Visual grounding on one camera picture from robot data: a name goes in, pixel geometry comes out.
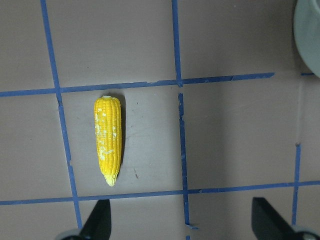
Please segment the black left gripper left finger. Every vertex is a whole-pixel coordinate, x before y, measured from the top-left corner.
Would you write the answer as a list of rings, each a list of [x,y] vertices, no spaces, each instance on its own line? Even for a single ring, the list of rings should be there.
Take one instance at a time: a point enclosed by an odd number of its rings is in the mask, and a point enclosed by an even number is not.
[[[112,231],[109,199],[98,200],[79,236],[82,240],[109,240]]]

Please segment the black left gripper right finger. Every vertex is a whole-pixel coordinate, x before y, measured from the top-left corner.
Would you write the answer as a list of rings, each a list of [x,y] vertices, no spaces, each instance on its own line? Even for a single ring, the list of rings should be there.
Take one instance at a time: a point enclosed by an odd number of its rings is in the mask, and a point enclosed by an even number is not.
[[[254,197],[251,205],[251,228],[258,240],[303,240],[263,197]]]

